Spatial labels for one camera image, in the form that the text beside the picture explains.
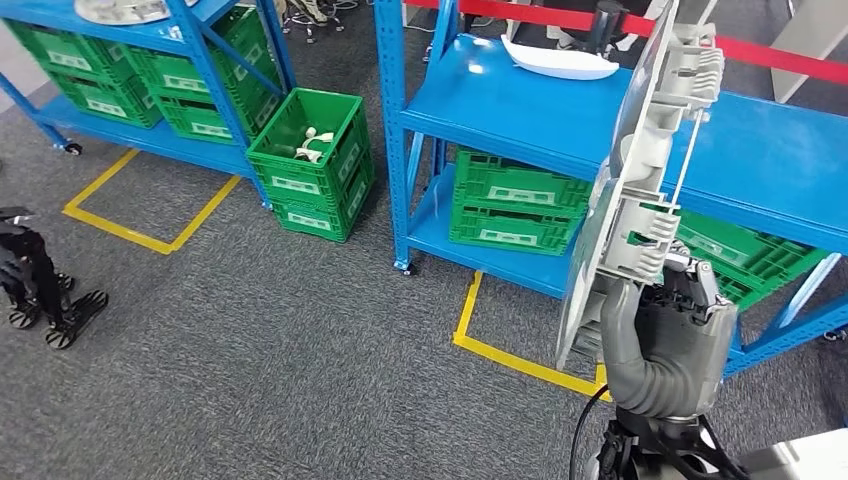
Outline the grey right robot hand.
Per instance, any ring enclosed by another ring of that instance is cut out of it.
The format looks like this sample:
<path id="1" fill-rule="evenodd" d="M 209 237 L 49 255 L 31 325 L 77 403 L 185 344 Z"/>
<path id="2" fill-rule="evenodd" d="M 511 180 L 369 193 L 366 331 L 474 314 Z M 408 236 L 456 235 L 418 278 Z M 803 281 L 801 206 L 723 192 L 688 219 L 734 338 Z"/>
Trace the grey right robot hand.
<path id="1" fill-rule="evenodd" d="M 607 385 L 617 406 L 651 418 L 691 418 L 714 404 L 738 307 L 712 265 L 675 242 L 659 284 L 617 279 L 600 310 Z"/>

